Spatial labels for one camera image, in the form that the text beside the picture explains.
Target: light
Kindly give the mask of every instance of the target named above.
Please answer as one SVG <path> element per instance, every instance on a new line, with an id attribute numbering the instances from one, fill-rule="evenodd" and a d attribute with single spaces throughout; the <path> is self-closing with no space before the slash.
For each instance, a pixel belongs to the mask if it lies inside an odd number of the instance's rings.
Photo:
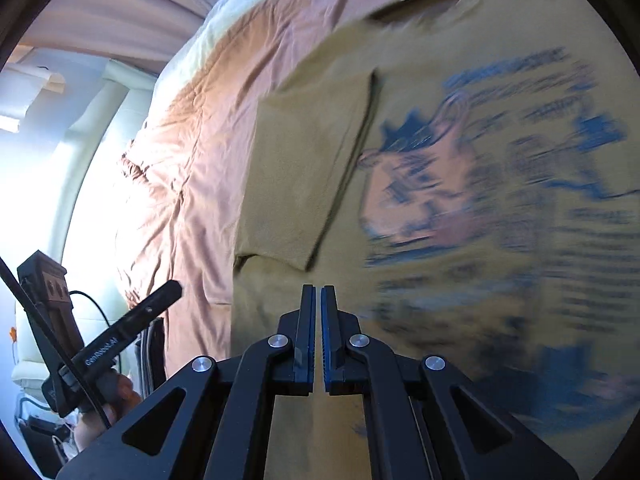
<path id="1" fill-rule="evenodd" d="M 8 131 L 9 133 L 16 134 L 20 129 L 20 119 L 14 119 L 7 117 L 6 115 L 0 115 L 0 130 Z"/>

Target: white wall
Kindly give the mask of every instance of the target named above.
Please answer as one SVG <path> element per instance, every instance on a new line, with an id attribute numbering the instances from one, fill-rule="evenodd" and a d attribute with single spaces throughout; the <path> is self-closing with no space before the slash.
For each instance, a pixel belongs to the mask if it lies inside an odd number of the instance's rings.
<path id="1" fill-rule="evenodd" d="M 25 61 L 61 73 L 66 86 L 63 94 L 40 93 L 21 123 L 20 133 L 0 130 L 0 256 L 14 272 L 40 247 L 43 235 L 38 224 L 48 223 L 49 212 L 38 210 L 39 182 L 34 182 L 33 175 L 46 163 L 66 129 L 80 117 L 102 87 L 101 75 L 107 60 L 38 49 Z M 19 390 L 10 379 L 14 361 L 8 333 L 14 325 L 14 298 L 0 283 L 0 419 L 25 453 L 26 446 L 13 422 L 15 396 Z"/>
<path id="2" fill-rule="evenodd" d="M 111 322 L 127 311 L 127 303 L 115 281 L 114 240 L 119 212 L 116 194 L 122 192 L 114 186 L 118 172 L 115 161 L 146 120 L 153 80 L 150 84 L 149 89 L 128 91 L 104 133 L 82 181 L 62 257 L 69 290 L 82 290 L 91 295 Z M 74 296 L 73 304 L 76 323 L 87 344 L 105 330 L 104 320 L 87 298 Z M 125 375 L 136 371 L 134 348 L 129 350 L 122 361 L 122 373 Z"/>

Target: black cable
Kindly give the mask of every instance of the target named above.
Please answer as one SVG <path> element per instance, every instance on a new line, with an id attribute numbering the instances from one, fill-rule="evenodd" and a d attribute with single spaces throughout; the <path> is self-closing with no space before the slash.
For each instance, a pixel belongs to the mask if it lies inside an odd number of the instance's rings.
<path id="1" fill-rule="evenodd" d="M 95 395 L 94 390 L 91 386 L 89 386 L 89 383 L 84 380 L 84 377 L 78 371 L 76 365 L 73 364 L 73 361 L 69 358 L 68 355 L 66 355 L 65 350 L 62 348 L 62 345 L 56 338 L 53 330 L 49 327 L 47 321 L 42 317 L 40 311 L 33 304 L 31 298 L 29 298 L 27 293 L 22 290 L 20 283 L 18 283 L 18 280 L 15 279 L 14 274 L 11 272 L 11 270 L 9 270 L 9 267 L 6 266 L 6 263 L 2 258 L 0 258 L 0 278 L 2 278 L 4 284 L 9 288 L 15 299 L 18 300 L 18 302 L 22 305 L 23 309 L 33 318 L 40 330 L 42 330 L 42 333 L 47 338 L 56 354 L 58 354 L 58 356 L 60 357 L 60 360 L 76 378 L 76 381 L 78 381 L 78 384 L 82 388 L 82 391 L 86 395 L 87 399 L 89 399 L 91 406 L 100 417 L 100 420 L 104 424 L 104 427 L 109 429 L 111 427 L 111 424 L 109 422 L 109 419 L 107 418 L 107 414 L 104 413 L 104 409 L 100 404 L 100 400 L 98 400 L 98 397 Z"/>
<path id="2" fill-rule="evenodd" d="M 100 314 L 102 314 L 102 318 L 104 319 L 104 322 L 107 324 L 107 327 L 111 326 L 111 324 L 109 323 L 109 320 L 107 319 L 106 314 L 104 313 L 104 310 L 101 309 L 100 305 L 98 305 L 98 302 L 95 301 L 94 298 L 92 298 L 86 292 L 83 292 L 82 290 L 72 290 L 72 291 L 69 292 L 70 296 L 72 296 L 74 294 L 79 294 L 80 296 L 84 296 L 89 301 L 91 301 L 95 305 L 95 307 L 100 311 Z M 120 375 L 122 375 L 122 354 L 118 354 L 118 373 Z"/>
<path id="3" fill-rule="evenodd" d="M 29 402 L 31 404 L 33 404 L 34 406 L 37 406 L 38 408 L 40 408 L 43 412 L 51 412 L 51 408 L 49 406 L 43 406 L 42 404 L 40 404 L 39 402 L 36 402 L 33 399 L 30 399 L 27 396 L 21 397 L 16 406 L 15 406 L 15 415 L 14 415 L 14 419 L 17 420 L 18 418 L 22 418 L 22 405 L 25 402 Z"/>

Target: bed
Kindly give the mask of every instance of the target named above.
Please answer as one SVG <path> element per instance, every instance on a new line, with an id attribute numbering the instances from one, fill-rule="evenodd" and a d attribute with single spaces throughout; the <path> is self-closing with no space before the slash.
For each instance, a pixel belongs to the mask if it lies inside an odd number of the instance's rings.
<path id="1" fill-rule="evenodd" d="M 230 357 L 234 247 L 260 99 L 336 27 L 394 1 L 220 0 L 161 73 L 120 160 L 116 266 L 129 306 L 168 279 L 184 287 L 164 316 L 168 376 L 200 354 Z M 587 442 L 596 426 L 547 441 L 564 450 L 574 439 L 570 460 L 591 478 L 634 413 L 600 433 L 606 450 Z"/>
<path id="2" fill-rule="evenodd" d="M 70 290 L 79 288 L 89 292 L 109 322 L 126 313 L 127 305 L 117 291 L 111 272 L 112 237 L 96 239 L 95 232 L 107 233 L 113 229 L 110 200 L 113 161 L 145 120 L 155 80 L 124 63 L 106 61 L 99 91 L 34 178 L 38 182 L 47 176 L 42 200 L 48 201 L 49 209 L 55 211 L 49 224 L 42 221 L 38 224 L 40 247 L 66 268 Z M 87 298 L 74 297 L 74 317 L 85 342 L 105 329 L 104 319 Z M 44 402 L 40 388 L 49 371 L 24 309 L 19 305 L 16 327 L 20 337 L 12 380 L 25 393 Z M 122 357 L 123 373 L 135 373 L 133 348 L 127 349 Z"/>

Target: pink bedsheet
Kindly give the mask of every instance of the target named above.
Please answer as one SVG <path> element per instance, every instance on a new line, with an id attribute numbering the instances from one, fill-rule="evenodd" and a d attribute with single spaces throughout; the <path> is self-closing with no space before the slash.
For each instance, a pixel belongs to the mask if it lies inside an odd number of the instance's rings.
<path id="1" fill-rule="evenodd" d="M 134 305 L 168 279 L 184 287 L 165 315 L 169 376 L 200 354 L 228 357 L 233 250 L 258 99 L 335 27 L 392 1 L 263 1 L 123 155 L 121 290 Z"/>

